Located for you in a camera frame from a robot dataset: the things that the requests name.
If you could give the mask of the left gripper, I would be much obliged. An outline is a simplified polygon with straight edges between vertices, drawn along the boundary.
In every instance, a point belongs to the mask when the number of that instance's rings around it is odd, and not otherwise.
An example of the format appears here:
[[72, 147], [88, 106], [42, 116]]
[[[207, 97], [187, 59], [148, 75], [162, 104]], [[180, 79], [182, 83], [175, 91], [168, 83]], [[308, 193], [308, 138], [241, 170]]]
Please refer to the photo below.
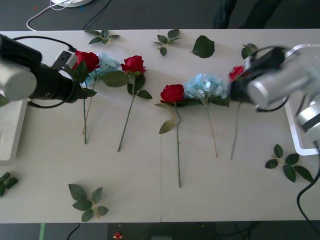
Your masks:
[[88, 98], [88, 93], [81, 86], [75, 87], [75, 81], [71, 72], [65, 71], [68, 77], [59, 76], [59, 87], [57, 99], [65, 103], [74, 103], [76, 100], [84, 100]]

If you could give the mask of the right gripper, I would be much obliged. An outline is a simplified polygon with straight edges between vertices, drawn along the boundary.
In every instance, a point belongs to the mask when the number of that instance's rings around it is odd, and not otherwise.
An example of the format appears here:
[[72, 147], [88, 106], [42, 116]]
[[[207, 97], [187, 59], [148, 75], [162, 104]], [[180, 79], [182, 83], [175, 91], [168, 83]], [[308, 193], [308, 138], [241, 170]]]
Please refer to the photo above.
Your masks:
[[244, 80], [234, 80], [228, 85], [229, 98], [232, 101], [250, 103], [251, 99], [247, 91], [248, 84]]

